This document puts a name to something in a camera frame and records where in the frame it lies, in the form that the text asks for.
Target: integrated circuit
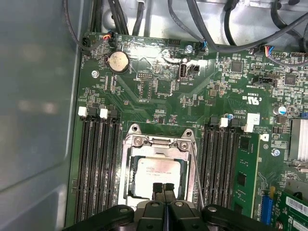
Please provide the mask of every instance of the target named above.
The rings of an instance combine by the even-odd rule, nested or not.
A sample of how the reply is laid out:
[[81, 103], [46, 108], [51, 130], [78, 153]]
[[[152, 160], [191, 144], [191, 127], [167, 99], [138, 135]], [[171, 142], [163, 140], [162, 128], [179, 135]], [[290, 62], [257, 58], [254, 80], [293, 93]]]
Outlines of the integrated circuit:
[[210, 90], [210, 96], [216, 97], [216, 96], [217, 96], [217, 91], [214, 90], [214, 89], [211, 89], [211, 90]]
[[240, 148], [244, 150], [249, 150], [249, 138], [248, 137], [241, 137], [240, 141]]
[[242, 186], [245, 186], [246, 185], [246, 175], [239, 172], [237, 174], [237, 182], [242, 185]]
[[243, 69], [243, 63], [241, 61], [231, 62], [231, 72], [241, 73]]
[[286, 73], [284, 77], [284, 84], [285, 85], [290, 85], [290, 86], [295, 86], [296, 84], [296, 75], [291, 74], [291, 73]]

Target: wire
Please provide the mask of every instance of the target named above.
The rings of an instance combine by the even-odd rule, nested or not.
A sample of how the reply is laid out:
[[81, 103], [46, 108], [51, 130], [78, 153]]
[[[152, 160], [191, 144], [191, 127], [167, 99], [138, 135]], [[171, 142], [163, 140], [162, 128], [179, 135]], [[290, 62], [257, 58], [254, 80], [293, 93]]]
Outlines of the wire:
[[72, 28], [72, 24], [71, 24], [71, 20], [69, 18], [69, 13], [68, 13], [68, 0], [63, 0], [63, 9], [64, 9], [64, 17], [65, 17], [65, 23], [67, 25], [68, 31], [72, 36], [72, 39], [74, 40], [74, 42], [84, 51], [92, 51], [96, 48], [98, 48], [99, 46], [101, 46], [104, 43], [104, 40], [98, 41], [96, 43], [94, 43], [91, 47], [86, 47], [84, 46], [81, 42], [79, 42], [79, 40], [77, 39], [74, 30]]
[[281, 65], [281, 66], [289, 67], [289, 68], [308, 65], [308, 61], [304, 61], [304, 62], [299, 63], [299, 64], [286, 64], [286, 63], [282, 63], [282, 62], [276, 60], [272, 56], [268, 56], [268, 59], [271, 60], [273, 63], [276, 63], [276, 64]]
[[[285, 23], [282, 18], [279, 16], [278, 14], [278, 2], [280, 0], [275, 0], [272, 3], [271, 9], [270, 9], [270, 16], [273, 20], [273, 23], [279, 28], [279, 29], [283, 29], [285, 28], [288, 24]], [[300, 33], [298, 33], [296, 30], [292, 29], [290, 31], [287, 32], [287, 34], [293, 36], [299, 45], [300, 51], [303, 52], [304, 51], [304, 46], [303, 46], [303, 39], [302, 36], [300, 35]]]
[[144, 9], [144, 3], [139, 2], [138, 8], [137, 8], [137, 18], [136, 18], [136, 22], [135, 22], [133, 33], [132, 33], [133, 36], [138, 36], [139, 34], [140, 26], [141, 26], [141, 22], [143, 18], [143, 9]]
[[126, 21], [125, 21], [125, 16], [124, 16], [121, 4], [120, 4], [119, 0], [113, 0], [113, 1], [115, 3], [115, 9], [116, 9], [116, 12], [119, 16], [120, 24], [122, 26], [122, 30], [124, 32], [124, 35], [129, 35], [127, 24], [126, 24]]
[[114, 2], [113, 2], [113, 0], [108, 0], [108, 2], [109, 2], [110, 10], [111, 10], [111, 13], [112, 13], [112, 18], [113, 18], [115, 25], [116, 25], [115, 29], [116, 29], [118, 34], [122, 34], [123, 31], [122, 31], [122, 28], [121, 28], [120, 19], [119, 19], [117, 12], [116, 12], [116, 7], [114, 5]]
[[308, 23], [306, 24], [305, 30], [304, 30], [304, 37], [303, 37], [303, 43], [304, 43], [304, 50], [307, 53], [307, 43], [308, 43]]
[[102, 0], [97, 0], [97, 8], [96, 8], [96, 21], [95, 21], [95, 28], [96, 32], [102, 31]]
[[95, 29], [96, 12], [97, 12], [97, 0], [93, 0], [90, 31], [94, 31]]
[[245, 45], [242, 45], [242, 46], [237, 46], [237, 47], [236, 46], [229, 46], [229, 47], [219, 46], [219, 45], [215, 44], [215, 42], [211, 38], [211, 35], [209, 34], [209, 32], [208, 32], [208, 30], [207, 30], [207, 28], [206, 28], [206, 26], [203, 22], [203, 19], [202, 19], [201, 13], [199, 11], [196, 0], [186, 0], [186, 1], [187, 1], [189, 10], [191, 12], [192, 18], [193, 18], [198, 30], [200, 31], [201, 35], [204, 37], [204, 39], [207, 41], [208, 45], [211, 48], [213, 48], [214, 50], [221, 52], [221, 53], [236, 53], [236, 52], [244, 51], [244, 50], [251, 49], [251, 48], [254, 48], [254, 47], [258, 47], [262, 44], [269, 43], [269, 42], [279, 38], [280, 36], [282, 36], [283, 34], [288, 32], [289, 30], [293, 29], [297, 25], [301, 24], [306, 19], [308, 19], [308, 13], [306, 13], [303, 16], [296, 19], [290, 25], [281, 29], [280, 31], [277, 31], [276, 33], [274, 33], [270, 36], [267, 36], [266, 38], [263, 38], [263, 39], [256, 41], [256, 42], [252, 42], [252, 43], [245, 44]]
[[192, 30], [190, 30], [187, 26], [185, 26], [184, 23], [177, 17], [177, 15], [174, 13], [173, 8], [172, 8], [172, 0], [168, 0], [168, 9], [169, 9], [169, 14], [171, 18], [180, 28], [182, 28], [184, 31], [186, 31], [188, 34], [194, 37], [197, 41], [201, 43], [204, 42], [204, 39], [196, 35]]
[[231, 14], [231, 10], [227, 10], [226, 13], [225, 13], [224, 30], [225, 30], [225, 35], [226, 35], [226, 38], [228, 40], [228, 43], [232, 46], [236, 46], [236, 44], [235, 44], [235, 42], [232, 38], [232, 35], [231, 35], [231, 32], [230, 32], [230, 27], [229, 27], [230, 14]]

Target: green circuit board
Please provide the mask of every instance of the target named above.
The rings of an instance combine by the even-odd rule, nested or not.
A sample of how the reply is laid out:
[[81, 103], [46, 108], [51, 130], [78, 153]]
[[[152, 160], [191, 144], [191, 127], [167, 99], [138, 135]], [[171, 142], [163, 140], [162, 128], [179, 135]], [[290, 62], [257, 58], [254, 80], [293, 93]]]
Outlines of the green circuit board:
[[[91, 43], [102, 36], [99, 33], [86, 35]], [[188, 45], [192, 51], [187, 52]], [[126, 72], [115, 74], [106, 64], [105, 57], [113, 51], [128, 55]], [[272, 54], [289, 62], [304, 59], [299, 53], [274, 51]], [[179, 64], [183, 59], [193, 65], [188, 66], [187, 75], [180, 78]], [[93, 71], [99, 73], [98, 77], [91, 75]], [[253, 84], [259, 77], [274, 80], [274, 83]], [[230, 208], [257, 220], [261, 216], [262, 196], [270, 193], [271, 186], [283, 190], [288, 179], [308, 181], [306, 173], [289, 167], [292, 159], [288, 155], [292, 119], [308, 111], [308, 69], [290, 70], [276, 65], [264, 53], [222, 54], [208, 47], [200, 50], [198, 42], [116, 35], [114, 46], [105, 42], [90, 55], [82, 56], [77, 111], [81, 106], [117, 111], [117, 151], [114, 159], [111, 155], [105, 158], [105, 162], [113, 162], [116, 169], [120, 168], [122, 140], [130, 125], [136, 123], [143, 133], [161, 136], [179, 137], [191, 129], [198, 147], [199, 170], [203, 171], [205, 125], [211, 123], [211, 118], [219, 122], [222, 117], [232, 116], [240, 133], [235, 147], [234, 175], [230, 179]], [[285, 120], [278, 124], [273, 110], [279, 106], [285, 106], [287, 113]], [[241, 127], [246, 124], [254, 125], [253, 132], [242, 131]], [[87, 173], [80, 176], [83, 129], [83, 121], [76, 115], [66, 226], [85, 218], [76, 218], [77, 179], [87, 177], [87, 181], [95, 182], [91, 174], [97, 174], [97, 159], [88, 156], [84, 161], [92, 164], [85, 168]], [[278, 149], [280, 155], [273, 156], [273, 149]], [[119, 175], [113, 174], [109, 203], [98, 211], [117, 204]], [[94, 195], [96, 189], [89, 192]], [[193, 202], [198, 206], [198, 191], [195, 192]], [[88, 203], [90, 197], [85, 198], [84, 203]], [[87, 210], [88, 216], [95, 213], [90, 205]]]

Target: colored wires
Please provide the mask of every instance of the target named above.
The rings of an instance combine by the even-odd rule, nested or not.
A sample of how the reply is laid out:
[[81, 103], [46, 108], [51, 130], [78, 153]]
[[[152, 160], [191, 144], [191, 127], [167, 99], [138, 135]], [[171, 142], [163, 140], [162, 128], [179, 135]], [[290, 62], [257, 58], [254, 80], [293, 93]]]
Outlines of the colored wires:
[[274, 49], [273, 46], [265, 46], [264, 47], [265, 49], [265, 56], [271, 60], [273, 63], [275, 64], [278, 64], [280, 66], [284, 66], [284, 67], [289, 67], [289, 68], [295, 68], [295, 67], [300, 67], [300, 66], [305, 66], [305, 65], [308, 65], [308, 61], [304, 61], [302, 63], [298, 63], [298, 64], [287, 64], [287, 63], [283, 63], [277, 59], [275, 59], [273, 56], [272, 56], [272, 51]]

